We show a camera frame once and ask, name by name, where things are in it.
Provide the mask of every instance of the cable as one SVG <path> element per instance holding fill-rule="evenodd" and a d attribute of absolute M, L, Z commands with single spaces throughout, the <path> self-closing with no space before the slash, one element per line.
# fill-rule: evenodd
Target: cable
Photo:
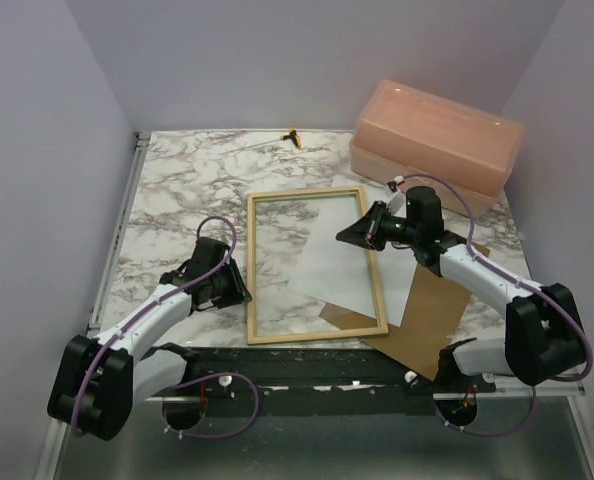
<path fill-rule="evenodd" d="M 446 420 L 446 417 L 441 413 L 439 408 L 435 406 L 435 413 L 444 422 L 444 426 L 450 428 L 451 430 L 455 430 L 456 432 L 465 433 L 466 435 L 474 435 L 475 437 L 503 437 L 505 435 L 512 435 L 513 433 L 517 433 L 518 431 L 522 430 L 523 428 L 527 427 L 535 418 L 535 412 L 537 412 L 537 391 L 535 387 L 531 387 L 532 389 L 532 397 L 530 398 L 530 410 L 526 417 L 519 422 L 514 427 L 507 428 L 506 430 L 498 430 L 495 432 L 487 432 L 484 430 L 474 430 L 470 428 L 458 427 L 450 423 Z"/>
<path fill-rule="evenodd" d="M 257 418 L 257 412 L 259 411 L 259 394 L 257 393 L 257 387 L 255 387 L 255 384 L 252 382 L 252 380 L 250 378 L 248 378 L 247 376 L 242 375 L 241 373 L 233 373 L 233 372 L 213 373 L 211 375 L 206 375 L 205 377 L 197 378 L 190 382 L 180 383 L 179 385 L 175 385 L 174 387 L 171 387 L 167 390 L 180 390 L 182 388 L 190 387 L 192 385 L 196 385 L 198 383 L 205 382 L 207 380 L 212 380 L 213 378 L 223 377 L 223 376 L 231 376 L 231 377 L 242 379 L 243 381 L 245 381 L 248 384 L 248 386 L 250 387 L 250 389 L 253 392 L 253 398 L 255 399 L 255 406 L 253 407 L 253 412 L 250 414 L 250 417 L 248 417 L 248 420 L 246 420 L 246 423 L 244 423 L 241 427 L 233 430 L 232 432 L 227 432 L 227 433 L 217 433 L 214 435 L 204 434 L 204 433 L 191 433 L 191 432 L 186 432 L 184 430 L 175 430 L 174 428 L 172 428 L 168 423 L 168 419 L 166 418 L 166 410 L 163 410 L 162 419 L 166 423 L 166 429 L 164 430 L 164 433 L 168 432 L 168 431 L 174 432 L 174 433 L 180 435 L 180 437 L 179 437 L 180 439 L 182 436 L 184 436 L 184 437 L 191 437 L 191 438 L 202 438 L 202 439 L 206 439 L 206 440 L 219 440 L 222 438 L 230 438 L 230 437 L 234 437 L 235 435 L 239 435 L 241 432 L 243 432 L 248 427 L 250 427 L 253 424 L 253 422 L 255 421 L 255 418 Z"/>
<path fill-rule="evenodd" d="M 221 222 L 224 222 L 230 228 L 230 231 L 232 232 L 232 235 L 233 235 L 233 243 L 231 244 L 228 252 L 226 253 L 224 258 L 217 265 L 215 265 L 212 269 L 210 269 L 205 274 L 195 278 L 194 280 L 192 280 L 180 287 L 177 287 L 174 290 L 171 290 L 170 292 L 166 293 L 165 295 L 162 295 L 159 298 L 159 303 L 156 301 L 152 301 L 148 305 L 146 305 L 144 308 L 139 310 L 133 318 L 131 318 L 128 322 L 126 322 L 126 325 L 124 325 L 123 327 L 120 328 L 121 333 L 119 335 L 114 334 L 112 337 L 110 337 L 108 339 L 108 341 L 104 345 L 102 345 L 102 347 L 97 352 L 97 355 L 95 355 L 95 358 L 93 358 L 93 361 L 91 362 L 90 367 L 88 367 L 88 370 L 86 370 L 84 379 L 82 380 L 81 385 L 79 387 L 79 391 L 77 392 L 77 396 L 75 397 L 75 405 L 73 406 L 73 413 L 70 417 L 70 431 L 73 434 L 73 436 L 81 437 L 84 435 L 84 433 L 77 428 L 77 420 L 79 418 L 79 411 L 81 410 L 81 404 L 84 399 L 84 394 L 86 393 L 86 387 L 88 386 L 88 383 L 90 382 L 90 379 L 92 378 L 93 373 L 95 373 L 95 371 L 97 370 L 97 365 L 99 365 L 99 362 L 103 358 L 104 354 L 113 345 L 113 343 L 115 343 L 120 338 L 121 335 L 126 333 L 135 323 L 137 323 L 144 315 L 146 315 L 148 312 L 150 312 L 154 307 L 159 305 L 162 301 L 168 300 L 173 295 L 177 295 L 179 292 L 182 292 L 183 290 L 186 290 L 187 288 L 192 287 L 193 285 L 196 285 L 197 283 L 203 282 L 211 275 L 217 273 L 221 269 L 221 267 L 223 267 L 230 261 L 230 257 L 232 257 L 233 252 L 235 251 L 235 246 L 237 245 L 237 232 L 235 231 L 235 226 L 224 217 L 221 217 L 219 215 L 212 215 L 210 217 L 204 218 L 201 221 L 201 223 L 199 224 L 199 226 L 197 227 L 197 237 L 198 238 L 201 233 L 202 227 L 206 224 L 206 222 L 208 222 L 210 220 L 219 220 Z"/>
<path fill-rule="evenodd" d="M 506 273 L 505 271 L 501 270 L 499 267 L 497 267 L 493 263 L 489 262 L 485 257 L 483 257 L 482 255 L 480 255 L 479 253 L 477 253 L 475 251 L 475 249 L 473 247 L 473 243 L 472 243 L 473 235 L 475 233 L 475 217 L 473 216 L 473 212 L 470 209 L 470 205 L 468 205 L 468 203 L 466 202 L 464 197 L 461 195 L 461 193 L 459 193 L 450 183 L 446 182 L 445 180 L 443 180 L 439 177 L 436 177 L 434 175 L 430 175 L 427 173 L 413 173 L 413 174 L 409 174 L 409 175 L 404 175 L 404 177 L 403 177 L 404 180 L 399 182 L 397 184 L 397 186 L 401 186 L 405 182 L 406 179 L 412 178 L 412 177 L 430 178 L 431 180 L 435 180 L 435 181 L 441 183 L 443 186 L 448 188 L 448 190 L 450 190 L 453 193 L 453 195 L 455 195 L 455 197 L 457 197 L 457 200 L 459 200 L 461 202 L 461 204 L 466 209 L 466 212 L 468 213 L 468 218 L 470 220 L 470 229 L 468 230 L 468 237 L 466 237 L 466 249 L 468 250 L 468 253 L 470 254 L 471 257 L 473 257 L 473 259 L 475 261 L 479 262 L 481 265 L 483 265 L 484 267 L 486 267 L 488 270 L 495 273 L 496 275 L 500 276 L 504 280 L 513 282 L 513 283 L 517 284 L 518 286 L 520 286 L 521 288 L 523 288 L 524 290 L 527 290 L 530 293 L 537 295 L 544 302 L 546 302 L 548 305 L 550 305 L 552 308 L 554 308 L 555 311 L 559 315 L 561 315 L 562 318 L 566 321 L 566 323 L 568 323 L 568 325 L 573 329 L 573 331 L 575 332 L 575 335 L 577 335 L 577 337 L 579 338 L 579 340 L 582 343 L 582 346 L 584 347 L 584 352 L 586 353 L 586 365 L 584 366 L 584 369 L 579 374 L 570 375 L 567 377 L 555 377 L 554 380 L 557 380 L 560 382 L 577 382 L 579 380 L 583 380 L 584 378 L 586 378 L 593 368 L 593 363 L 594 363 L 593 349 L 590 346 L 590 342 L 588 341 L 586 334 L 584 333 L 582 328 L 577 324 L 577 322 L 573 319 L 573 317 L 571 317 L 570 314 L 566 310 L 564 310 L 559 304 L 557 304 L 557 302 L 552 300 L 544 292 L 542 292 L 538 288 L 533 287 L 532 285 L 529 285 L 529 284 L 523 282 L 519 276 L 515 277 L 513 275 Z"/>
<path fill-rule="evenodd" d="M 453 187 L 450 183 L 443 180 L 442 178 L 436 177 L 435 175 L 431 175 L 428 173 L 411 173 L 408 175 L 404 175 L 403 180 L 398 182 L 397 186 L 399 187 L 399 186 L 403 185 L 407 179 L 414 178 L 414 177 L 429 178 L 431 180 L 441 183 L 444 187 L 446 187 L 448 190 L 450 190 L 452 192 L 452 194 L 455 195 L 455 197 L 457 197 L 457 200 L 459 200 L 459 202 L 464 206 L 464 209 L 466 210 L 466 213 L 468 214 L 468 219 L 470 221 L 470 228 L 468 229 L 468 236 L 466 237 L 466 249 L 468 251 L 468 254 L 473 258 L 473 260 L 475 260 L 476 262 L 479 262 L 481 265 L 483 265 L 484 267 L 486 267 L 488 270 L 495 273 L 496 275 L 500 276 L 501 278 L 503 278 L 509 282 L 513 282 L 513 283 L 517 284 L 518 286 L 520 286 L 521 288 L 523 288 L 524 290 L 527 290 L 527 291 L 537 295 L 544 302 L 546 302 L 548 305 L 550 305 L 552 308 L 554 308 L 555 311 L 559 315 L 561 315 L 562 318 L 566 321 L 566 323 L 568 323 L 568 325 L 570 325 L 570 327 L 573 329 L 573 331 L 575 332 L 575 334 L 577 335 L 577 337 L 579 338 L 579 340 L 581 341 L 581 343 L 584 347 L 584 352 L 586 353 L 586 365 L 585 365 L 584 369 L 581 371 L 581 373 L 579 373 L 579 374 L 570 375 L 567 377 L 555 377 L 555 378 L 553 378 L 553 380 L 557 380 L 560 382 L 577 382 L 579 380 L 586 378 L 593 368 L 593 362 L 594 362 L 593 350 L 592 350 L 592 347 L 590 346 L 590 342 L 588 341 L 588 338 L 586 337 L 586 334 L 581 329 L 581 327 L 577 324 L 577 322 L 575 322 L 573 317 L 571 317 L 570 314 L 566 310 L 564 310 L 562 307 L 560 307 L 554 300 L 552 300 L 544 292 L 523 282 L 519 278 L 519 276 L 515 277 L 513 275 L 509 275 L 505 271 L 498 268 L 496 265 L 490 263 L 485 257 L 481 256 L 479 253 L 477 253 L 475 251 L 473 244 L 472 244 L 473 235 L 475 233 L 475 217 L 474 217 L 473 212 L 470 208 L 470 205 L 468 205 L 468 202 L 466 202 L 464 197 L 461 195 L 461 193 L 459 193 L 457 191 L 457 189 L 455 189 L 455 187 Z M 465 429 L 463 427 L 458 427 L 456 425 L 449 423 L 443 417 L 443 415 L 441 414 L 439 409 L 436 409 L 436 412 L 439 415 L 439 417 L 444 421 L 444 425 L 446 425 L 449 428 L 452 428 L 453 430 L 457 430 L 459 432 L 463 432 L 463 433 L 467 433 L 467 434 L 475 435 L 475 436 L 479 436 L 479 437 L 497 437 L 497 436 L 503 436 L 503 435 L 510 435 L 510 434 L 518 432 L 522 428 L 526 427 L 535 415 L 535 412 L 537 410 L 537 401 L 536 401 L 537 392 L 534 387 L 531 387 L 531 388 L 533 391 L 533 396 L 532 396 L 532 399 L 530 402 L 530 411 L 528 412 L 528 415 L 526 416 L 526 418 L 524 418 L 524 420 L 522 420 L 516 426 L 506 429 L 506 430 L 499 431 L 499 432 L 482 432 L 482 431 L 478 431 L 478 430 L 470 430 L 470 429 Z"/>

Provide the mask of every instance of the yellow and black clamp handle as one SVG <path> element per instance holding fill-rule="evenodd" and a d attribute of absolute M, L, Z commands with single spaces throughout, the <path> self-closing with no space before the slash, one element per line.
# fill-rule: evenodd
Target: yellow and black clamp handle
<path fill-rule="evenodd" d="M 290 130 L 288 130 L 288 135 L 282 135 L 281 139 L 282 140 L 292 140 L 297 148 L 301 148 L 301 138 L 299 138 L 299 135 L 297 134 L 297 130 L 295 130 L 294 128 L 291 128 Z"/>

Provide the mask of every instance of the marble surface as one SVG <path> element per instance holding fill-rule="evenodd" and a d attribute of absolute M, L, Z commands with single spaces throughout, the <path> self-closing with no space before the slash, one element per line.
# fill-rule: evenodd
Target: marble surface
<path fill-rule="evenodd" d="M 240 150 L 272 140 L 279 131 L 180 131 L 152 135 L 134 205 L 126 225 L 102 330 L 121 321 L 152 292 L 160 275 L 190 257 L 196 228 L 208 215 L 224 215 L 236 226 L 234 253 L 244 278 L 246 265 L 246 196 L 251 192 L 329 186 L 335 175 L 375 185 L 350 171 L 351 133 L 300 131 L 304 148 L 290 142 Z M 286 287 L 292 268 L 316 220 L 317 201 L 289 202 L 277 208 L 260 206 L 258 222 L 260 309 L 268 307 L 260 333 L 264 335 L 334 330 L 318 317 L 323 302 Z M 466 218 L 444 211 L 446 227 L 465 235 Z M 228 229 L 208 223 L 202 234 L 228 241 Z M 477 221 L 475 241 L 491 250 L 490 258 L 528 277 L 515 225 L 504 201 Z M 471 298 L 453 340 L 503 334 L 499 315 Z M 184 346 L 246 346 L 243 306 L 195 313 L 174 326 L 161 342 Z M 369 348 L 361 340 L 310 342 L 301 347 Z"/>

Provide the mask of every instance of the wooden frame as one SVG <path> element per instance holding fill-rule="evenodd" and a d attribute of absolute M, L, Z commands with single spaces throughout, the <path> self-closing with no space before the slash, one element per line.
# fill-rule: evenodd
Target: wooden frame
<path fill-rule="evenodd" d="M 247 283 L 253 299 L 248 303 L 246 310 L 246 323 L 248 328 L 248 344 L 263 343 L 283 343 L 283 342 L 303 342 L 311 340 L 329 340 L 335 338 L 365 337 L 369 335 L 384 335 L 388 333 L 388 322 L 386 319 L 386 309 L 384 307 L 384 298 L 381 289 L 381 279 L 377 268 L 377 259 L 375 252 L 366 250 L 368 259 L 368 270 L 370 276 L 371 290 L 373 293 L 373 302 L 375 316 L 377 317 L 377 326 L 368 328 L 352 328 L 348 330 L 338 330 L 333 332 L 308 332 L 292 333 L 287 335 L 257 335 L 257 288 L 256 288 L 256 222 L 255 205 L 261 201 L 282 201 L 282 200 L 309 200 L 313 198 L 329 198 L 354 196 L 359 203 L 362 215 L 366 213 L 368 206 L 366 204 L 366 195 L 361 185 L 350 187 L 327 187 L 327 188 L 306 188 L 303 190 L 286 190 L 280 192 L 264 192 L 248 194 L 248 274 Z"/>

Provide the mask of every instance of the gray floor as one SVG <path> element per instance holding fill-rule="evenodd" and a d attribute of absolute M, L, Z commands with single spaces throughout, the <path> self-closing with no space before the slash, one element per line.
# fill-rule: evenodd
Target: gray floor
<path fill-rule="evenodd" d="M 475 425 L 509 425 L 525 414 L 526 406 L 525 399 L 482 401 Z M 164 435 L 159 408 L 154 403 L 137 407 L 111 442 L 69 438 L 57 478 L 591 478 L 565 398 L 541 399 L 532 427 L 495 439 L 455 433 L 436 418 L 379 415 L 263 417 L 229 440 L 180 441 L 171 433 Z M 224 429 L 241 422 L 211 421 Z"/>

